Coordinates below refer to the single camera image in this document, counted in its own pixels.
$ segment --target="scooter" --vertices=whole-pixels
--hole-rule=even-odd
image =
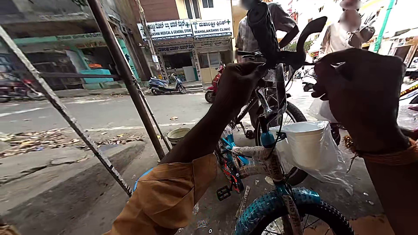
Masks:
[[[314,69],[310,69],[308,74],[302,78],[303,91],[307,92],[316,84],[316,74]]]
[[[221,65],[218,69],[218,74],[212,80],[212,86],[206,89],[205,99],[208,103],[213,103],[215,100],[216,93],[218,92],[218,83],[221,78],[222,72],[225,68],[225,64]]]
[[[20,80],[12,74],[2,74],[0,78],[0,102],[15,99],[44,100],[45,95],[34,89],[28,79]]]
[[[175,73],[172,73],[171,78],[176,81],[175,88],[168,87],[168,81],[151,78],[148,82],[148,87],[151,89],[152,94],[154,95],[161,95],[169,92],[170,94],[172,92],[180,92],[180,94],[186,93],[186,88],[183,85],[183,82],[175,76]]]

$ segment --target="white plastic cup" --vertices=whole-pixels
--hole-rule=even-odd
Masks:
[[[282,132],[292,152],[293,161],[306,169],[321,168],[321,143],[328,121],[300,122],[284,125]]]

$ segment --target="white plastic bag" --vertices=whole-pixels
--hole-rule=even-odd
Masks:
[[[270,128],[276,134],[280,127]],[[353,186],[347,180],[347,164],[331,135],[328,121],[300,122],[284,125],[287,138],[276,144],[281,162],[296,166],[311,176],[340,184],[350,195]]]
[[[331,123],[338,123],[334,118],[329,108],[329,101],[323,101],[319,98],[313,100],[309,107],[308,114],[318,120],[329,121]]]

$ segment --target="bicycle pedal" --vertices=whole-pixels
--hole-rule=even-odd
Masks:
[[[216,191],[216,196],[219,201],[222,201],[231,196],[231,189],[225,185]]]

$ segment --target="hand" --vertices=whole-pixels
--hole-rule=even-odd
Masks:
[[[409,146],[396,121],[405,73],[400,58],[347,49],[321,58],[315,72],[312,97],[329,100],[332,114],[347,128],[357,150],[389,153]]]
[[[219,79],[214,105],[239,112],[250,100],[258,81],[265,76],[267,68],[263,64],[252,61],[227,64]]]

